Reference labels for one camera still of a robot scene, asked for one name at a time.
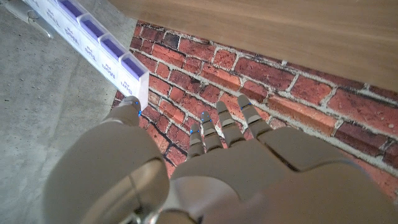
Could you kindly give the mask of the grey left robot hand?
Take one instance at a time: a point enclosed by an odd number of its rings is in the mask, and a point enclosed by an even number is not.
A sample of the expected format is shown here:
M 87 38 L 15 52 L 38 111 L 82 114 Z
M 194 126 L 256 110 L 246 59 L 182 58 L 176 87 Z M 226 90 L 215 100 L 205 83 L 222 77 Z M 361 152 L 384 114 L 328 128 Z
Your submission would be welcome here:
M 353 161 L 297 129 L 272 129 L 244 95 L 246 139 L 226 105 L 190 130 L 186 160 L 168 175 L 126 97 L 52 169 L 42 223 L 396 223 L 397 207 Z

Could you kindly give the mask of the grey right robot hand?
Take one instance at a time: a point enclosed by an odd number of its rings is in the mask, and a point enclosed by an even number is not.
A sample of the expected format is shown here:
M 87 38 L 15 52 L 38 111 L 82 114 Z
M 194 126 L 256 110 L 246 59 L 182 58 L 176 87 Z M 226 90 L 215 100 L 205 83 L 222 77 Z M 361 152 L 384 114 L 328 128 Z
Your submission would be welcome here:
M 22 0 L 1 0 L 1 5 L 14 16 L 31 25 L 49 39 L 55 37 L 55 29 L 26 2 Z

